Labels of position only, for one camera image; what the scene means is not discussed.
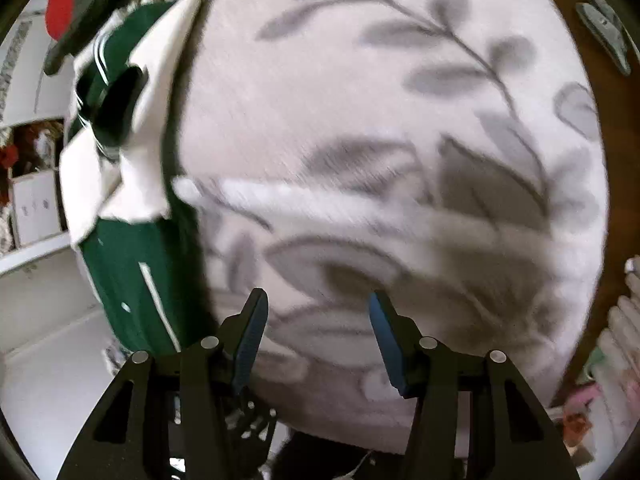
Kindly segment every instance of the fleece blanket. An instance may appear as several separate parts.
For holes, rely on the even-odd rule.
[[[169,120],[212,309],[264,288],[253,386],[308,433],[402,452],[367,317],[501,349],[543,403],[602,264],[598,118],[552,0],[211,0]]]

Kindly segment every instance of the white shelf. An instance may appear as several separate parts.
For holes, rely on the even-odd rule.
[[[48,254],[66,249],[71,245],[71,238],[67,232],[46,238],[27,247],[22,247],[0,256],[0,276],[18,269],[30,262],[43,258]]]

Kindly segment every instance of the white drawer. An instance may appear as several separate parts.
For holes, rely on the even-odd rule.
[[[41,171],[15,179],[12,197],[20,247],[61,232],[55,171]]]

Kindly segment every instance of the metal screw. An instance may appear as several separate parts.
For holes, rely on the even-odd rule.
[[[491,350],[489,357],[494,363],[503,363],[507,360],[507,356],[500,350]]]
[[[149,359],[149,354],[144,350],[138,350],[137,352],[133,352],[131,356],[131,360],[135,362],[135,364],[139,365]]]
[[[200,346],[202,346],[206,350],[211,350],[212,348],[218,346],[218,343],[220,343],[220,339],[218,339],[214,335],[208,335],[200,342]]]
[[[438,342],[433,337],[423,337],[420,339],[420,346],[425,350],[433,350],[438,346]]]

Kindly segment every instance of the floor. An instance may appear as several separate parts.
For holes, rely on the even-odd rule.
[[[558,393],[561,400],[606,327],[607,311],[627,294],[625,260],[640,253],[640,66],[630,53],[632,75],[621,75],[578,19],[575,4],[583,0],[554,1],[577,43],[598,104],[610,192],[604,272],[585,333]]]
[[[100,351],[111,339],[94,310],[5,356],[0,405],[40,480],[55,480],[76,435],[111,382]]]

